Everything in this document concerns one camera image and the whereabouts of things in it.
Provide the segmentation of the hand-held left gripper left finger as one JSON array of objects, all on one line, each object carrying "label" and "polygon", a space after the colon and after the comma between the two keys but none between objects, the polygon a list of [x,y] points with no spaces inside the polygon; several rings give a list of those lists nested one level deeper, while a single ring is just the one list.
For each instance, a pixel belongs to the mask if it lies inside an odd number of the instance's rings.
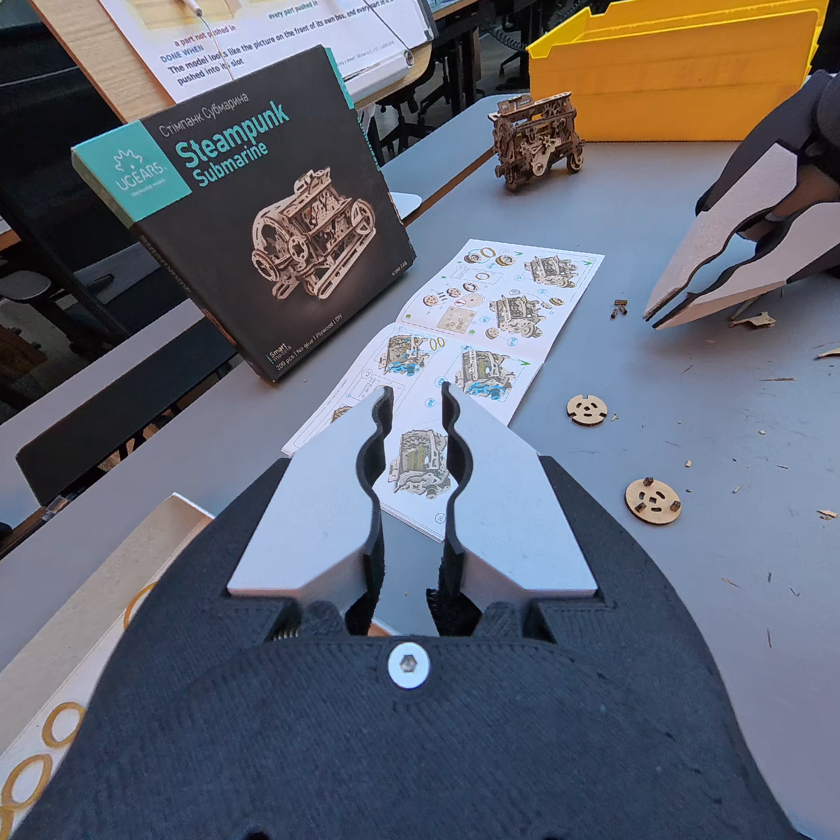
[{"label": "hand-held left gripper left finger", "polygon": [[393,391],[378,386],[290,459],[227,583],[231,595],[334,604],[367,635],[384,579],[382,512],[373,484],[385,468]]}]

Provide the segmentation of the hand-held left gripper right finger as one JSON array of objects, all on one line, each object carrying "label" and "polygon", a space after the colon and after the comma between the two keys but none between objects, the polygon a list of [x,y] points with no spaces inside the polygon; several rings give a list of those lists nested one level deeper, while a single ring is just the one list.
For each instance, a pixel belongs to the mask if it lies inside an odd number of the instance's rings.
[{"label": "hand-held left gripper right finger", "polygon": [[447,502],[438,587],[427,591],[440,636],[470,635],[494,602],[528,610],[535,600],[597,589],[535,449],[473,399],[443,384]]}]

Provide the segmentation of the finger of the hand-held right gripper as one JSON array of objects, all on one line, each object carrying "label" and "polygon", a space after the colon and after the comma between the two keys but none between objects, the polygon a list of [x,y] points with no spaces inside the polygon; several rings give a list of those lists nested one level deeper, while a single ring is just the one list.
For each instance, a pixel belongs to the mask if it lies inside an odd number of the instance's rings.
[{"label": "finger of the hand-held right gripper", "polygon": [[795,188],[796,172],[796,154],[775,143],[709,210],[701,212],[658,279],[645,319],[683,291],[701,266],[719,256],[742,224],[786,198]]},{"label": "finger of the hand-held right gripper", "polygon": [[839,203],[815,203],[785,221],[782,233],[766,238],[751,259],[723,271],[704,292],[690,293],[655,328],[706,317],[838,263]]}]

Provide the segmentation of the round wooden disc with holes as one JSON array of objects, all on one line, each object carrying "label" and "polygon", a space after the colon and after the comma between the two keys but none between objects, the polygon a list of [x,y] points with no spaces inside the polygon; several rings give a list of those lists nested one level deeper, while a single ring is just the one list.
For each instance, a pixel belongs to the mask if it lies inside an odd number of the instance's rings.
[{"label": "round wooden disc with holes", "polygon": [[625,491],[625,502],[637,518],[657,526],[674,522],[681,513],[676,491],[653,477],[631,482]]}]

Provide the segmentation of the grey desk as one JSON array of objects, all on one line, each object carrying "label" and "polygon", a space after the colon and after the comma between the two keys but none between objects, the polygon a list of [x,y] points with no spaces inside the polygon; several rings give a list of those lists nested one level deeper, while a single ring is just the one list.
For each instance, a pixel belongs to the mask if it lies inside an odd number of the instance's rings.
[{"label": "grey desk", "polygon": [[[594,143],[510,193],[488,161],[408,226],[413,267],[277,385],[240,365],[2,561],[2,666],[166,497],[219,513],[279,455],[374,334],[470,238],[604,255],[511,422],[668,576],[704,634],[761,771],[805,835],[838,838],[838,282],[655,331],[646,301],[731,143]],[[611,320],[616,299],[626,314]],[[567,414],[597,396],[606,420]],[[653,477],[666,525],[627,507]]]}]

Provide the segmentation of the yellow plastic bin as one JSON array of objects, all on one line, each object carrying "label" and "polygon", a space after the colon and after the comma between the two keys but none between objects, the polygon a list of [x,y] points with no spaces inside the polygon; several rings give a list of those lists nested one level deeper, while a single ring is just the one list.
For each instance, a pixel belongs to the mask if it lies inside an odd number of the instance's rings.
[{"label": "yellow plastic bin", "polygon": [[528,47],[531,94],[570,91],[590,142],[740,141],[802,86],[819,14],[583,39],[585,8]]},{"label": "yellow plastic bin", "polygon": [[719,23],[725,19],[754,18],[762,14],[780,14],[809,7],[819,10],[815,54],[812,68],[838,71],[839,68],[839,2],[783,1],[632,1],[591,3],[594,14],[585,24],[582,38],[608,35],[640,35],[656,28],[674,29],[683,26]]}]

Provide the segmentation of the assembled wooden model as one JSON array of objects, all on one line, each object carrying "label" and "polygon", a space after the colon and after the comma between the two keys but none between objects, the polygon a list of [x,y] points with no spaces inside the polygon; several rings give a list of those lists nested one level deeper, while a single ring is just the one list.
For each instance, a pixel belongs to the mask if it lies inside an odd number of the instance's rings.
[{"label": "assembled wooden model", "polygon": [[498,103],[488,118],[499,159],[496,176],[505,178],[508,189],[544,175],[561,159],[570,172],[581,170],[584,142],[574,128],[576,113],[569,91],[540,100],[525,93]]}]

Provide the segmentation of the illustrated instruction booklet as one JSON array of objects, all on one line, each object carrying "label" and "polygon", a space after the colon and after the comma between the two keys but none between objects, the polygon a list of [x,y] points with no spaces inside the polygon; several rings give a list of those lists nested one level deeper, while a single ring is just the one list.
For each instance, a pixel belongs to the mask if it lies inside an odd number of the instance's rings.
[{"label": "illustrated instruction booklet", "polygon": [[441,541],[456,483],[446,468],[444,382],[509,424],[602,255],[471,239],[379,331],[283,447],[294,455],[379,386],[394,394],[384,511]]}]

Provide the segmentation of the white cardboard box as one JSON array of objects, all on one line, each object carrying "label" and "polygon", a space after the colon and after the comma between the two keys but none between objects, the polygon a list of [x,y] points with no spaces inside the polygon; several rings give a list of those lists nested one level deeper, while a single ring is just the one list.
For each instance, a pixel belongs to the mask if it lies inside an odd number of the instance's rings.
[{"label": "white cardboard box", "polygon": [[178,494],[166,498],[2,671],[1,838],[14,834],[76,738],[133,614],[213,519]]}]

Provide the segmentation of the black model kit box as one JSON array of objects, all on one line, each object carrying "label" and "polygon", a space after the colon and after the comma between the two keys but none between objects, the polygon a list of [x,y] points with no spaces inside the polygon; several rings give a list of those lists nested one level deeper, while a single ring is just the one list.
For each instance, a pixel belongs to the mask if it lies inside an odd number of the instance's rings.
[{"label": "black model kit box", "polygon": [[270,382],[415,259],[321,46],[71,154],[91,189]]}]

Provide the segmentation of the printed instruction sheet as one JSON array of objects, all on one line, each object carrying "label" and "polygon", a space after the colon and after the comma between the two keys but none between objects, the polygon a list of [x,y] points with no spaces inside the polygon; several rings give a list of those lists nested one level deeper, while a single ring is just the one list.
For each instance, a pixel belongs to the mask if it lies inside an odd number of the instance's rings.
[{"label": "printed instruction sheet", "polygon": [[408,73],[437,34],[420,1],[102,1],[175,102],[311,47],[332,50],[354,102]]}]

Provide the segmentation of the wooden display board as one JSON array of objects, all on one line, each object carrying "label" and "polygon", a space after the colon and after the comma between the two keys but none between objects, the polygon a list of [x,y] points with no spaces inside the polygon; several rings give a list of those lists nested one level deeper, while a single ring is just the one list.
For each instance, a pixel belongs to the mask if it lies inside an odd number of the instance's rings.
[{"label": "wooden display board", "polygon": [[[31,5],[122,122],[174,104],[99,2],[32,1]],[[354,106],[363,109],[417,81],[428,67],[431,52],[431,45],[414,48],[413,64],[400,78],[386,77],[373,68],[348,80]]]}]

